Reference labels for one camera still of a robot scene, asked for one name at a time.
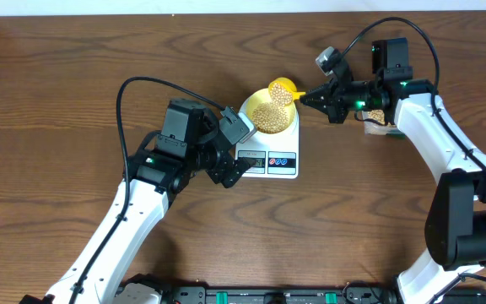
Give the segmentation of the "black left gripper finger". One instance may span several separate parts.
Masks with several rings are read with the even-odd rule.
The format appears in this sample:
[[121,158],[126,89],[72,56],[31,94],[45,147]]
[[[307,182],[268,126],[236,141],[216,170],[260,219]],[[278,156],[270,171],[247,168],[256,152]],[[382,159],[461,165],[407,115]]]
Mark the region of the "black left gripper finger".
[[256,160],[253,158],[241,158],[235,160],[231,166],[229,166],[220,178],[221,184],[225,188],[233,187],[250,168],[256,164]]
[[216,118],[213,125],[217,130],[217,134],[211,140],[211,148],[214,151],[231,150],[242,138],[243,122],[239,118],[235,122],[230,122],[226,117],[223,119]]

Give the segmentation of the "yellow measuring scoop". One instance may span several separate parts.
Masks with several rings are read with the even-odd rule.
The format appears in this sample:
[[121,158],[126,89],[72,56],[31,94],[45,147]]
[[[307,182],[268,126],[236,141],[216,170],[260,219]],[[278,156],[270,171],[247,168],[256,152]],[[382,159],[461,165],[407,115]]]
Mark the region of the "yellow measuring scoop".
[[273,103],[278,106],[289,106],[305,94],[298,91],[294,82],[288,78],[280,77],[268,86],[268,93]]

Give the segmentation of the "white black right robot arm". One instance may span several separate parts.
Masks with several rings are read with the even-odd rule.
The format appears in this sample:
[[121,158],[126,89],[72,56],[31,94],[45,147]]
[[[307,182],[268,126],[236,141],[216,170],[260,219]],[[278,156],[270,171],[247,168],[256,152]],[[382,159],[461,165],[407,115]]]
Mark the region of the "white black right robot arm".
[[286,78],[275,79],[240,108],[251,131],[237,144],[241,175],[296,178],[300,171],[299,114],[296,103],[341,124],[383,112],[415,146],[437,188],[424,227],[426,248],[401,272],[392,288],[374,294],[375,303],[438,303],[459,300],[456,285],[479,279],[486,268],[486,154],[455,124],[439,97],[436,81],[415,79],[404,38],[372,44],[373,79],[357,81],[345,54],[329,47],[316,64],[328,77],[300,92]]

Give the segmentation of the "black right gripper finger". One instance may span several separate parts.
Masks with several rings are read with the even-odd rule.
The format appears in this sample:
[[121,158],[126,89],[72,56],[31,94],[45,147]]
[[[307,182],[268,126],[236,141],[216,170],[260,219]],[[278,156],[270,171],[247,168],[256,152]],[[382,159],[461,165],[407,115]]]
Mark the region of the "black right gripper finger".
[[300,97],[300,102],[303,104],[330,104],[337,88],[337,82],[327,82],[307,91]]
[[339,123],[339,115],[335,106],[327,104],[324,100],[300,99],[304,106],[309,106],[327,115],[330,123]]

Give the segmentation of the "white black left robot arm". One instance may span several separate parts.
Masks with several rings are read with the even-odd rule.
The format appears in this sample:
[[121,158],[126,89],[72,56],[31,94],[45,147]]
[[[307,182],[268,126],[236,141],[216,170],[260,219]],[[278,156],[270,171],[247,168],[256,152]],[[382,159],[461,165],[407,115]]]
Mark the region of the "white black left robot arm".
[[146,236],[169,208],[168,196],[148,182],[121,182],[115,199],[72,267],[43,298],[23,303],[112,303]]

